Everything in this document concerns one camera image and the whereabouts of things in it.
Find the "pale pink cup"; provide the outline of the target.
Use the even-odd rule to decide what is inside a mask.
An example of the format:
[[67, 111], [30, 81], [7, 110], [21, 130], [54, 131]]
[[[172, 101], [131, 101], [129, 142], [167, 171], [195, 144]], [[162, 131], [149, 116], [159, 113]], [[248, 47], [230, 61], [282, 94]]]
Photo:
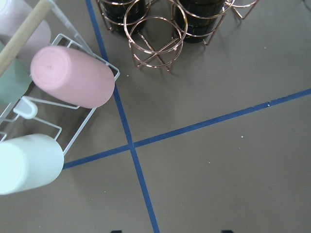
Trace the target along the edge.
[[[17, 32], [32, 7], [24, 0], [2, 0], [0, 2], [0, 48], [9, 42]], [[51, 29], [42, 21], [17, 55], [18, 59], [31, 60], [34, 55], [50, 43]]]

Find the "white cup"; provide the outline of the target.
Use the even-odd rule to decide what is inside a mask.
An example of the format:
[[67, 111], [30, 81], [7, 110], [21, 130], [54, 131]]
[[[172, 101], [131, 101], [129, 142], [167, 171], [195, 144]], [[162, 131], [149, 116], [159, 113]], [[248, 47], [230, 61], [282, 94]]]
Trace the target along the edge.
[[9, 195], [53, 182], [61, 173], [64, 154], [58, 142], [35, 133], [0, 143], [0, 194]]

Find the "green wine bottle front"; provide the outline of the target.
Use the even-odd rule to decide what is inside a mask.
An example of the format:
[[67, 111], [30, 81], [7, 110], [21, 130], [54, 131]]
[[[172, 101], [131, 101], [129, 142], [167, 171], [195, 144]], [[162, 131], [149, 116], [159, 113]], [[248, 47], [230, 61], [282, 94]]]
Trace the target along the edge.
[[98, 9], [107, 30], [126, 35], [148, 13], [146, 0], [98, 0]]

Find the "mint green cup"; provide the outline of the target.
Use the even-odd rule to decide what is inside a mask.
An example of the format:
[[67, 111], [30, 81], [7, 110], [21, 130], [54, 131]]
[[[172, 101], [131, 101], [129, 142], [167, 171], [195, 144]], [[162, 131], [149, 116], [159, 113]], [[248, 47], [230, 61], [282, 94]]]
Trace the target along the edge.
[[15, 59], [0, 77], [0, 104], [5, 105], [19, 100], [31, 82], [28, 70]]

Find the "green wine bottle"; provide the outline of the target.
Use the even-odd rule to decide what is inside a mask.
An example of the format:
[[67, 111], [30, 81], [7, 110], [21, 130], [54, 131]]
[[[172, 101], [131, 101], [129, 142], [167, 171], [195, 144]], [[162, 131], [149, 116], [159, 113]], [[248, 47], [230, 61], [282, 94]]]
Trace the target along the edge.
[[126, 35], [148, 13], [146, 0], [98, 0], [98, 9], [107, 30]]
[[184, 17], [187, 17], [188, 30], [184, 42], [208, 45], [216, 31], [216, 22], [224, 8], [224, 0], [177, 0], [180, 8], [174, 7], [173, 20], [177, 26], [174, 35], [185, 30]]

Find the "green wine bottle middle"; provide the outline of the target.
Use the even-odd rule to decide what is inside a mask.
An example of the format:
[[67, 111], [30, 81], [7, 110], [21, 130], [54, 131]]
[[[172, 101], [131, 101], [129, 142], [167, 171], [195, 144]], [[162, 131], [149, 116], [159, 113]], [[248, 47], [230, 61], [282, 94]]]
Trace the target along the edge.
[[216, 22], [224, 8], [224, 0], [177, 0], [180, 8], [174, 7], [173, 20], [177, 26], [174, 35], [185, 30], [184, 17], [187, 17], [188, 30], [184, 42], [208, 45], [216, 31]]

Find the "pink cup on top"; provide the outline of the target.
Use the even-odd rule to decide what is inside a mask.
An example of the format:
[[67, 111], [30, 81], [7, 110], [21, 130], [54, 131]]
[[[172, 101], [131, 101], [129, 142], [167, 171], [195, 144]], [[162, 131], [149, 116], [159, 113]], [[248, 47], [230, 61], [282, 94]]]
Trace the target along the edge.
[[47, 46], [38, 51], [31, 62], [31, 77], [51, 96], [89, 109], [104, 105], [115, 88], [109, 66], [64, 46]]

